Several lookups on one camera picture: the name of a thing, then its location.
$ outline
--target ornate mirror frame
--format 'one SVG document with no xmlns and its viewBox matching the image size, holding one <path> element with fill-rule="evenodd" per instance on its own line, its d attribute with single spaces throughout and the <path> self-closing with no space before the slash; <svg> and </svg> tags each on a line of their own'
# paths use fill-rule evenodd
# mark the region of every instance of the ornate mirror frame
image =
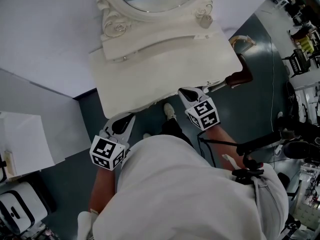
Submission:
<svg viewBox="0 0 320 240">
<path fill-rule="evenodd" d="M 213 36 L 214 30 L 209 27 L 213 0 L 188 0 L 161 12 L 139 10 L 124 0 L 96 2 L 103 14 L 101 40 L 107 61 L 127 60 L 139 50 L 166 40 Z M 209 19 L 205 26 L 204 18 Z"/>
</svg>

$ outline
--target chair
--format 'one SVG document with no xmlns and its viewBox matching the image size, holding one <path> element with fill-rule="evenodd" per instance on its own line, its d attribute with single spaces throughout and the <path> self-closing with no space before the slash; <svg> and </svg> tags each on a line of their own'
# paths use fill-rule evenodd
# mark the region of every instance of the chair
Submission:
<svg viewBox="0 0 320 240">
<path fill-rule="evenodd" d="M 297 42 L 300 43 L 301 49 L 303 52 L 308 52 L 312 54 L 315 51 L 313 43 L 310 41 L 310 38 L 308 36 L 297 40 Z"/>
<path fill-rule="evenodd" d="M 314 63 L 315 63 L 317 68 L 320 67 L 320 61 L 319 61 L 319 59 L 320 59 L 320 50 L 319 50 L 319 48 L 317 48 L 317 51 L 314 52 L 313 54 L 311 54 L 311 56 L 309 56 L 309 59 L 314 61 Z"/>
<path fill-rule="evenodd" d="M 223 82 L 219 84 L 203 86 L 202 91 L 205 94 L 208 92 L 214 92 L 224 86 L 230 86 L 231 88 L 234 88 L 238 85 L 249 83 L 254 79 L 247 65 L 245 57 L 242 54 L 238 54 L 238 53 L 236 55 L 242 64 L 242 71 L 233 73 L 232 75 L 228 76 Z"/>
<path fill-rule="evenodd" d="M 293 54 L 290 57 L 285 57 L 282 59 L 283 61 L 288 60 L 293 69 L 293 77 L 296 75 L 301 75 L 309 71 L 311 66 L 310 59 L 306 59 L 304 53 L 301 49 L 294 49 Z"/>
<path fill-rule="evenodd" d="M 287 188 L 290 184 L 289 177 L 282 172 L 278 173 L 278 177 L 279 177 L 279 180 L 281 181 L 282 185 L 284 186 L 285 190 L 287 190 Z M 291 201 L 293 201 L 296 198 L 297 194 L 299 193 L 300 188 L 301 188 L 301 183 L 302 183 L 302 180 L 299 180 L 299 184 L 298 184 L 298 187 L 295 192 L 293 192 L 293 193 L 287 192 L 286 193 L 288 195 L 288 197 L 291 197 Z"/>
</svg>

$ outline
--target gray floor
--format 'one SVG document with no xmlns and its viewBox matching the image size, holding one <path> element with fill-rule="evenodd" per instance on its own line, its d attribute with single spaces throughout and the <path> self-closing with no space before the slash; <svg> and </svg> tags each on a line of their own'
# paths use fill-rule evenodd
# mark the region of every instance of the gray floor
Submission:
<svg viewBox="0 0 320 240">
<path fill-rule="evenodd" d="M 280 55 L 273 45 L 273 58 L 270 37 L 258 18 L 253 15 L 237 31 L 237 35 L 249 35 L 257 42 L 244 54 L 254 80 L 234 89 L 223 87 L 210 93 L 221 120 L 221 126 L 234 138 L 242 143 L 261 137 L 272 131 L 271 101 L 274 61 L 274 98 L 272 122 L 279 111 L 286 112 L 285 83 L 288 76 Z M 236 47 L 242 50 L 243 44 Z M 175 109 L 177 121 L 183 132 L 190 138 L 195 149 L 199 151 L 197 133 L 200 131 L 193 126 L 184 114 L 184 107 L 177 95 L 167 98 L 148 109 L 136 114 L 136 123 L 130 139 L 130 144 L 142 139 L 143 133 L 155 135 L 160 132 L 166 118 L 163 114 L 163 104 L 169 102 Z M 99 133 L 106 123 L 99 96 L 93 93 L 80 100 L 84 122 L 91 140 Z M 205 150 L 206 159 L 212 163 L 209 152 Z M 253 154 L 261 162 L 269 162 L 272 150 L 260 150 Z M 284 172 L 292 177 L 297 172 L 298 164 L 294 160 L 276 163 L 276 171 Z M 90 192 L 95 179 L 97 168 L 91 163 L 88 150 L 73 155 L 66 161 L 44 169 L 41 177 L 51 191 L 57 211 L 49 215 L 43 222 L 56 232 L 62 240 L 75 239 L 77 234 L 77 216 L 87 210 Z"/>
</svg>

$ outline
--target leg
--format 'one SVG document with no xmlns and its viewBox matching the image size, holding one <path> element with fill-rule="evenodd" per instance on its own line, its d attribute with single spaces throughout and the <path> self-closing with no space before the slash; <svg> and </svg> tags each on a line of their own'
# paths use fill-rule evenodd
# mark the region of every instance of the leg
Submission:
<svg viewBox="0 0 320 240">
<path fill-rule="evenodd" d="M 98 168 L 89 201 L 89 212 L 101 213 L 112 197 L 116 194 L 115 171 Z"/>
<path fill-rule="evenodd" d="M 182 132 L 182 129 L 180 128 L 179 124 L 177 123 L 176 120 L 176 115 L 174 108 L 169 104 L 166 103 L 164 105 L 164 113 L 167 117 L 167 120 L 163 125 L 162 125 L 162 131 L 160 132 L 160 135 L 172 135 L 177 138 L 180 138 L 187 142 L 189 145 L 193 147 L 191 144 L 191 141 L 189 138 Z"/>
<path fill-rule="evenodd" d="M 210 140 L 216 140 L 216 141 L 223 141 L 223 142 L 231 142 L 236 143 L 226 132 L 223 130 L 220 125 L 215 125 L 209 129 L 206 130 L 206 135 Z M 229 146 L 224 144 L 216 144 L 211 143 L 210 144 L 213 149 L 215 150 L 217 156 L 219 157 L 220 163 L 222 165 L 223 169 L 233 171 L 235 168 L 233 165 L 225 160 L 222 155 L 227 154 L 228 156 L 232 157 L 236 164 L 244 169 L 246 168 L 243 163 L 243 156 L 239 156 L 237 153 L 237 147 L 236 146 Z"/>
<path fill-rule="evenodd" d="M 162 125 L 160 135 L 172 135 L 187 142 L 193 147 L 189 138 L 182 132 L 175 118 L 171 118 Z"/>
</svg>

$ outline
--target white t-shirt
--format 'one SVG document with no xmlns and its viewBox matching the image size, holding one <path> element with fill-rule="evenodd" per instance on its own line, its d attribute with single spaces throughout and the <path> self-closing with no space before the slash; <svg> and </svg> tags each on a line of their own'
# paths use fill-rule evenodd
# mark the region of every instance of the white t-shirt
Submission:
<svg viewBox="0 0 320 240">
<path fill-rule="evenodd" d="M 269 164 L 264 177 L 279 189 L 281 227 L 288 197 Z M 211 167 L 184 140 L 157 135 L 134 145 L 117 193 L 93 224 L 95 240 L 264 240 L 251 185 Z"/>
</svg>

